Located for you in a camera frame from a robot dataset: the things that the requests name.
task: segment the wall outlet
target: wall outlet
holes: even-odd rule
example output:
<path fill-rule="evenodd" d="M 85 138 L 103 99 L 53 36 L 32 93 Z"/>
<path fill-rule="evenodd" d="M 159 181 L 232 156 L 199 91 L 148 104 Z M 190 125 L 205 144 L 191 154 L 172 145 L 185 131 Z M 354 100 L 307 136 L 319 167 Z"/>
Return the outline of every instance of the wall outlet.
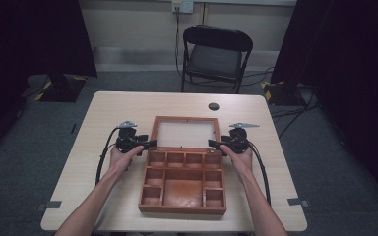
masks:
<path fill-rule="evenodd" d="M 172 1 L 171 2 L 171 12 L 179 13 L 193 13 L 193 1 Z"/>
<path fill-rule="evenodd" d="M 182 1 L 171 1 L 171 12 L 178 12 L 183 13 L 183 3 Z"/>

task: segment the forearm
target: forearm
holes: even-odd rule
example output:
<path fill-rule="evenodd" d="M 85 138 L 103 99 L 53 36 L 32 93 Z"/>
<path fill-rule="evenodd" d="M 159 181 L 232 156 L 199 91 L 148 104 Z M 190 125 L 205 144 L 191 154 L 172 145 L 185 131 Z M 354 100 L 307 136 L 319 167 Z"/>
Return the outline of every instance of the forearm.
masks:
<path fill-rule="evenodd" d="M 287 235 L 284 226 L 260 190 L 253 173 L 246 172 L 240 177 L 250 206 L 256 236 Z"/>
<path fill-rule="evenodd" d="M 91 235 L 97 218 L 102 211 L 118 173 L 106 172 L 85 200 L 64 221 L 56 235 Z"/>

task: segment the black curtain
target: black curtain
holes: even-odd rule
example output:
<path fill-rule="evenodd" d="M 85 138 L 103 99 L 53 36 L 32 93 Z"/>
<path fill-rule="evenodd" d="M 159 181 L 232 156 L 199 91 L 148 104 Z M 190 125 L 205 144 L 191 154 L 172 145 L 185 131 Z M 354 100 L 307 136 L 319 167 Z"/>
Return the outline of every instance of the black curtain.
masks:
<path fill-rule="evenodd" d="M 30 75 L 97 77 L 77 0 L 0 0 L 0 133 Z"/>

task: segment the wooden table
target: wooden table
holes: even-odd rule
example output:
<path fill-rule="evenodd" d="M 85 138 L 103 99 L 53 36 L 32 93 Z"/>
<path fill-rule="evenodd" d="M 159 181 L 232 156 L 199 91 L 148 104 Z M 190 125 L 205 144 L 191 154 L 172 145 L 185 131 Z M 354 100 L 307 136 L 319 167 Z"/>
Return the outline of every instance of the wooden table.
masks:
<path fill-rule="evenodd" d="M 215 102 L 217 111 L 208 105 Z M 44 230 L 57 230 L 67 216 L 95 186 L 96 168 L 109 133 L 119 123 L 137 123 L 137 135 L 152 132 L 156 116 L 218 118 L 220 133 L 228 135 L 233 123 L 259 124 L 247 128 L 248 139 L 257 146 L 270 183 L 272 207 L 287 231 L 303 231 L 307 222 L 301 205 L 290 206 L 287 199 L 297 193 L 284 158 L 266 100 L 258 95 L 155 93 L 100 91 L 94 95 L 81 130 L 54 190 L 52 201 L 61 201 L 60 208 L 48 208 L 41 222 Z M 224 158 L 227 211 L 224 216 L 197 214 L 146 213 L 138 209 L 144 175 L 145 151 L 135 156 L 123 179 L 107 200 L 96 230 L 127 232 L 247 232 L 253 231 L 250 211 L 243 187 Z M 108 167 L 106 158 L 102 175 Z M 264 183 L 257 160 L 254 174 L 262 191 Z"/>

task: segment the chair back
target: chair back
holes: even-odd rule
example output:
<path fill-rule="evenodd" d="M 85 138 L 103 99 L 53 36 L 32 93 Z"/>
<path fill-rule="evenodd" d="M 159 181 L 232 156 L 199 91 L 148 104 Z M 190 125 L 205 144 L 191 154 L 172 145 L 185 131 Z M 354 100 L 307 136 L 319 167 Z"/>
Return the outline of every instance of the chair back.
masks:
<path fill-rule="evenodd" d="M 206 25 L 196 25 L 186 29 L 183 33 L 183 41 L 185 48 L 189 42 L 195 45 L 241 52 L 251 52 L 253 49 L 253 41 L 244 32 Z"/>

